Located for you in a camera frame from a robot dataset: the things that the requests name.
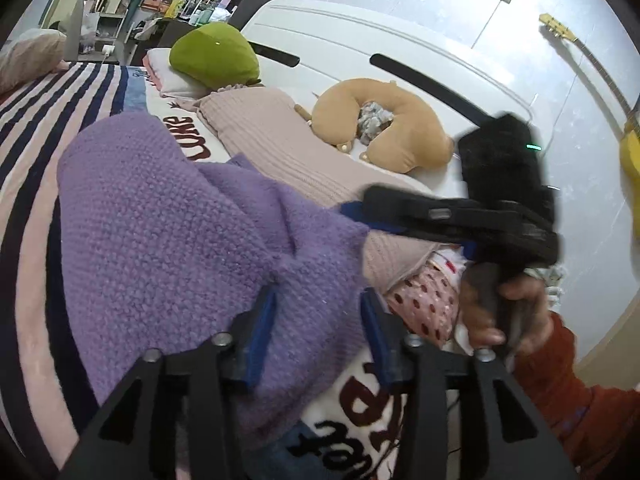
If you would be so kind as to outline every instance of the striped bedsheet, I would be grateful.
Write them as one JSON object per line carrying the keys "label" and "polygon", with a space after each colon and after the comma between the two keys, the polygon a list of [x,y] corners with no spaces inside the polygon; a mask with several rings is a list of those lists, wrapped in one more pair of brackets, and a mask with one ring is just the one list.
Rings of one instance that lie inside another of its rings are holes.
{"label": "striped bedsheet", "polygon": [[56,476],[97,411],[66,317],[56,167],[84,127],[146,110],[141,75],[75,63],[0,105],[0,396],[44,478]]}

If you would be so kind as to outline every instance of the person's arm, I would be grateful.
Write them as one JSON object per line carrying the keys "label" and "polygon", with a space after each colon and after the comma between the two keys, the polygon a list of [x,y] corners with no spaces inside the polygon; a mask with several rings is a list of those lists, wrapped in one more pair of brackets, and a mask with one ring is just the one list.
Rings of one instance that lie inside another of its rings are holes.
{"label": "person's arm", "polygon": [[640,394],[585,386],[573,370],[574,334],[558,314],[550,313],[550,319],[548,339],[530,355],[518,355],[514,376],[573,464],[597,474],[638,423]]}

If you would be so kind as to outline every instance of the green pillow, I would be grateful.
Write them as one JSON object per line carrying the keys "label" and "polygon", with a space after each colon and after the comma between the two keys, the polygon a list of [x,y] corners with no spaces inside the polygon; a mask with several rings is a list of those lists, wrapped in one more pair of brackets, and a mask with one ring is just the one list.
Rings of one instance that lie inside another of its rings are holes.
{"label": "green pillow", "polygon": [[260,77],[251,45],[226,23],[209,23],[181,37],[171,49],[169,63],[214,90],[256,82]]}

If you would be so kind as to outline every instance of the guitar headstock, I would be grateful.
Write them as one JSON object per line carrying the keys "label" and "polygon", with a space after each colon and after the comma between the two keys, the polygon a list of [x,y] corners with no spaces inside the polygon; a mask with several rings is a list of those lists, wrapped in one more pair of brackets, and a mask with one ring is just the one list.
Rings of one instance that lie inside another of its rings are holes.
{"label": "guitar headstock", "polygon": [[546,12],[544,14],[540,14],[539,20],[546,25],[546,28],[548,28],[548,30],[552,32],[556,38],[561,36],[565,40],[569,41],[575,41],[578,39],[578,37],[574,33],[572,33],[568,27],[565,27],[551,14],[547,14]]}

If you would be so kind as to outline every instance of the human hand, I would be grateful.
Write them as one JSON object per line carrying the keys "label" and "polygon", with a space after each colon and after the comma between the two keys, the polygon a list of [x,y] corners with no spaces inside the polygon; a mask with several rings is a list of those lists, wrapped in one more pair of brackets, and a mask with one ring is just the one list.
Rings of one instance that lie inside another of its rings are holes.
{"label": "human hand", "polygon": [[[542,348],[554,330],[548,309],[545,283],[526,274],[503,283],[498,293],[507,300],[528,300],[534,305],[529,331],[523,336],[518,353],[533,354]],[[460,313],[468,330],[469,344],[473,348],[487,348],[504,343],[505,335],[495,327],[495,319],[478,303],[478,292],[462,277],[460,286]]]}

